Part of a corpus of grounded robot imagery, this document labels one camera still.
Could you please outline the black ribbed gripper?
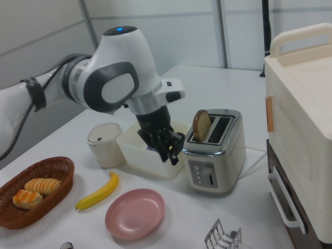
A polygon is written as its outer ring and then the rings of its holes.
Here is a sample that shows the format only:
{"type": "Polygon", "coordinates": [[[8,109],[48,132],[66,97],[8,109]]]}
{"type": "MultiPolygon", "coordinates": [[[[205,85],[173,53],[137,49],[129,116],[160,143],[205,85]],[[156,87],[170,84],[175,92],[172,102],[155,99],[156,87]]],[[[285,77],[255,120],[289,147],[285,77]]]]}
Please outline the black ribbed gripper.
{"type": "Polygon", "coordinates": [[[171,117],[166,106],[146,114],[137,115],[140,125],[138,134],[143,141],[151,148],[155,149],[162,162],[168,159],[171,165],[179,162],[178,154],[181,152],[185,140],[185,135],[176,132],[171,126],[171,117]]]}

